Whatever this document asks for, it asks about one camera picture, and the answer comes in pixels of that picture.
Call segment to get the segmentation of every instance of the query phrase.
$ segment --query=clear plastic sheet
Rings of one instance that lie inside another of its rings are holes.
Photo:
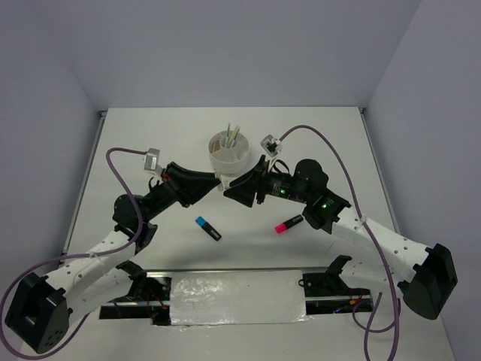
[[[293,323],[307,320],[301,271],[176,273],[173,325]]]

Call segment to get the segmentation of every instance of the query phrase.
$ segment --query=gray wall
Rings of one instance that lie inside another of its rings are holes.
[[[97,108],[366,105],[419,0],[35,2]]]
[[[28,266],[59,255],[98,115],[30,4],[2,0],[0,34],[3,294]],[[0,345],[0,359],[16,358]]]
[[[368,106],[401,231],[453,253],[443,311],[456,358],[481,359],[481,2],[423,0]]]

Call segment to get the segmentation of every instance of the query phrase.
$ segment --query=white tabletop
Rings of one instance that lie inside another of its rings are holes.
[[[105,161],[111,147],[161,151],[161,164],[170,161],[187,169],[210,171],[207,143],[212,135],[239,124],[250,142],[251,168],[262,154],[259,142],[280,137],[298,124],[316,127],[336,147],[351,174],[364,214],[393,228],[368,137],[357,108],[142,108],[110,109],[92,162],[89,180],[71,236],[69,253],[84,252],[99,243],[114,226],[113,203],[123,194]],[[352,201],[340,166],[313,133],[298,130],[283,142],[283,159],[291,169],[303,158],[317,159],[329,175],[329,188]],[[148,192],[150,176],[140,156],[116,154],[113,161],[133,193]],[[150,246],[133,260],[145,269],[218,269],[320,267],[335,254],[349,254],[342,241],[306,222],[281,236],[274,227],[302,212],[302,205],[267,198],[247,208],[214,190],[198,204],[170,207],[154,219],[159,230]],[[215,242],[194,222],[203,216],[221,234]],[[370,256],[366,260],[379,262]],[[366,320],[367,314],[360,315]],[[392,322],[385,297],[375,325]],[[364,360],[363,332],[349,315],[319,315],[313,320],[280,325],[156,327],[146,320],[98,320],[94,312],[79,335],[52,359],[131,360]],[[372,335],[371,359],[386,359],[392,334]],[[404,307],[397,361],[446,360],[454,357],[441,319],[424,320]]]

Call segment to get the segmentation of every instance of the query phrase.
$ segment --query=white cup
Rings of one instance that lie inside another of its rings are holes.
[[[238,133],[229,148],[225,147],[227,131],[215,134],[209,141],[210,163],[222,174],[236,174],[242,171],[249,161],[249,142]]]

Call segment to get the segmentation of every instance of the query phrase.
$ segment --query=robotic arm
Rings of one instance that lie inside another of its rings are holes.
[[[189,207],[220,184],[213,173],[189,171],[171,162],[165,169],[158,165],[159,151],[147,152],[144,170],[159,180],[149,183],[145,196],[135,196],[141,210],[142,231],[129,247],[107,256],[97,253],[113,250],[129,242],[139,227],[134,206],[127,195],[120,196],[114,205],[114,231],[89,251],[90,258],[76,259],[53,272],[39,277],[31,273],[17,288],[5,318],[5,323],[37,353],[46,353],[63,338],[69,325],[95,310],[98,306],[124,295],[134,296],[145,287],[158,287],[147,273],[129,261],[152,240],[157,226],[150,221],[165,209],[179,202]],[[256,199],[263,203],[266,196],[275,196],[305,204],[303,215],[314,229],[351,241],[353,246],[369,247],[371,239],[351,205],[327,188],[328,176],[320,164],[303,159],[293,175],[275,173],[262,156],[257,165],[230,183],[224,196],[252,207]],[[436,319],[448,299],[457,277],[452,257],[445,247],[432,249],[407,240],[389,229],[369,221],[379,236],[389,265],[399,277],[398,295],[407,306],[424,318]],[[340,279],[348,287],[379,289],[382,279],[367,277],[369,269],[342,272],[351,260],[339,256],[332,265],[339,269]]]

